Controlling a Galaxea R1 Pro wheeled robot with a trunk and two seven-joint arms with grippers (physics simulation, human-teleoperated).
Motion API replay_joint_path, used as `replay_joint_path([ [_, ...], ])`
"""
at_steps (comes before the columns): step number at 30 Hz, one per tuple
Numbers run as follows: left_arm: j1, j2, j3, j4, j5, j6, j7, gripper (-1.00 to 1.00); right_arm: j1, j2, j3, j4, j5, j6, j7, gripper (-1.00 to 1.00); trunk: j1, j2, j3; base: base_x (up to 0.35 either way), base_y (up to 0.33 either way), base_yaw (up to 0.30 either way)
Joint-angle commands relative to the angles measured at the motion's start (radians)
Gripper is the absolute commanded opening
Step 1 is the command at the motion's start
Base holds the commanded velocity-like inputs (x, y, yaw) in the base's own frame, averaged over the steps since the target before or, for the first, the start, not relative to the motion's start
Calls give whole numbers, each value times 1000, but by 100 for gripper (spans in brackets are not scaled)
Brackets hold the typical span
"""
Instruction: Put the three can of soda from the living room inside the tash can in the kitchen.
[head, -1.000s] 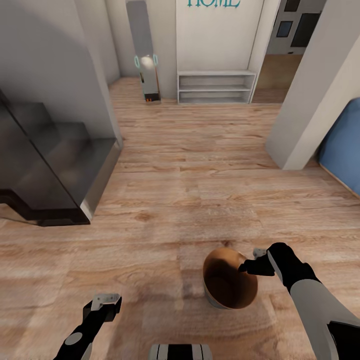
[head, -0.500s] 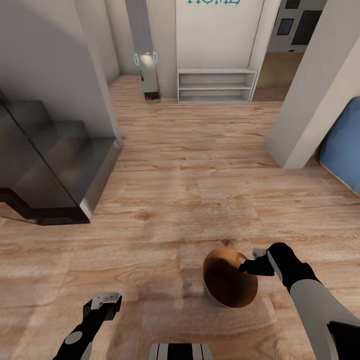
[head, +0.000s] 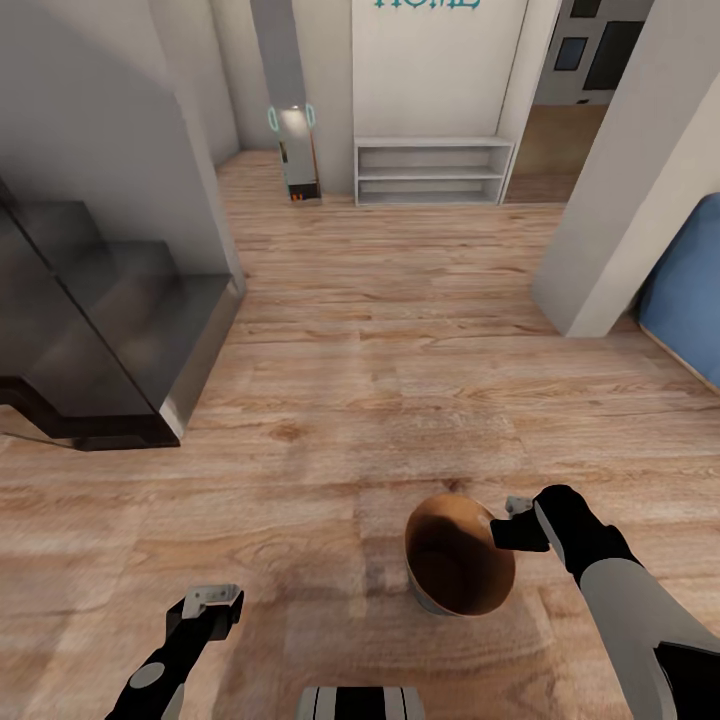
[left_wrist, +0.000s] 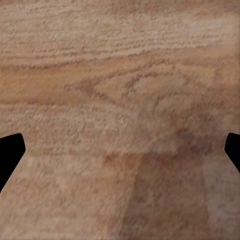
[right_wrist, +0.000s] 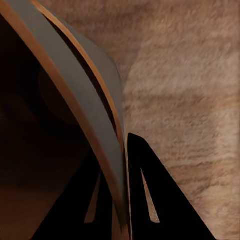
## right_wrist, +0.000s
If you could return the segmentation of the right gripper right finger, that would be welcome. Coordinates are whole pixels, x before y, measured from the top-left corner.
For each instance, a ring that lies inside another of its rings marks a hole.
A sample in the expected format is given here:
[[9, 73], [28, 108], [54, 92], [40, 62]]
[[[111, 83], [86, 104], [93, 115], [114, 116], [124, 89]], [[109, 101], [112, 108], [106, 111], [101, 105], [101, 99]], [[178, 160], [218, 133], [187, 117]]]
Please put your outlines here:
[[[128, 134], [132, 240], [216, 240], [147, 141]], [[150, 219], [143, 171], [160, 223]]]

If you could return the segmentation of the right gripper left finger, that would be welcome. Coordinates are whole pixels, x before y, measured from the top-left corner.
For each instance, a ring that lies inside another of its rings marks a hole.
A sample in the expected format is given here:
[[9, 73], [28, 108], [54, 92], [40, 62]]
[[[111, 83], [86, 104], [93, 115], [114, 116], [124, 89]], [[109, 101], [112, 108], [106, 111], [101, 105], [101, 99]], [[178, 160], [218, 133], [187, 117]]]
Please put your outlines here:
[[30, 240], [112, 240], [113, 200], [103, 172], [94, 221], [84, 223], [100, 170], [91, 148]]

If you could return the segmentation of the trash can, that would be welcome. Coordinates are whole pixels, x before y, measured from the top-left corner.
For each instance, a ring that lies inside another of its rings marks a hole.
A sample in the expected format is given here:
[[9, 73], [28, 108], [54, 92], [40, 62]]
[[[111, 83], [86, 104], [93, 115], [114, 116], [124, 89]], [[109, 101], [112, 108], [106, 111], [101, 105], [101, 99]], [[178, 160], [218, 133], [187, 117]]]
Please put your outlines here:
[[31, 240], [87, 154], [132, 240], [122, 82], [112, 58], [38, 0], [0, 0], [0, 240]]

